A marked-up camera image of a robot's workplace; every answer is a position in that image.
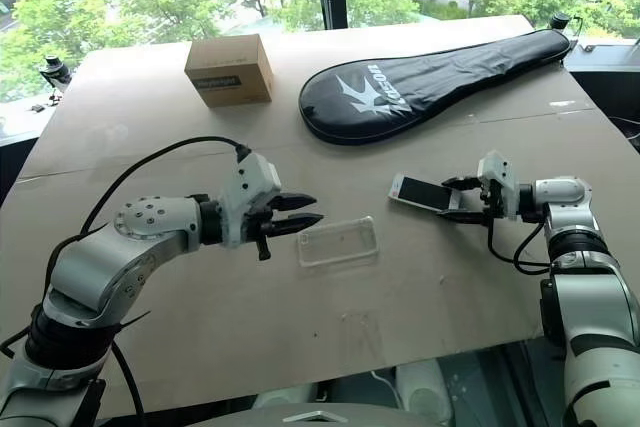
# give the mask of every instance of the box label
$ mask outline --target box label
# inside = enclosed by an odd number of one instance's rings
[[[240,77],[237,75],[227,75],[224,77],[208,77],[206,79],[192,79],[194,87],[198,90],[227,89],[242,85]]]

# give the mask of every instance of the white logo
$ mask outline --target white logo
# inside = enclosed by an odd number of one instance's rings
[[[351,102],[351,105],[353,105],[358,112],[373,112],[374,114],[390,114],[392,111],[411,112],[411,107],[393,85],[387,81],[387,76],[382,73],[380,68],[377,65],[368,65],[367,68],[369,72],[373,74],[373,79],[378,82],[378,85],[380,85],[385,95],[383,96],[383,94],[374,89],[366,78],[363,78],[364,91],[358,92],[336,75],[336,79],[338,79],[342,87],[342,93],[358,101]],[[375,105],[378,97],[383,97],[389,103]]]

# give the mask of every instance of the brown box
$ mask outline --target brown box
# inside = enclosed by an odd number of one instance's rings
[[[271,100],[273,74],[257,34],[194,40],[184,72],[209,107]]]

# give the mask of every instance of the transparent plastic case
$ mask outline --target transparent plastic case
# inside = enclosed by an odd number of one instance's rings
[[[298,233],[298,259],[302,267],[365,259],[377,253],[371,217],[321,225]]]

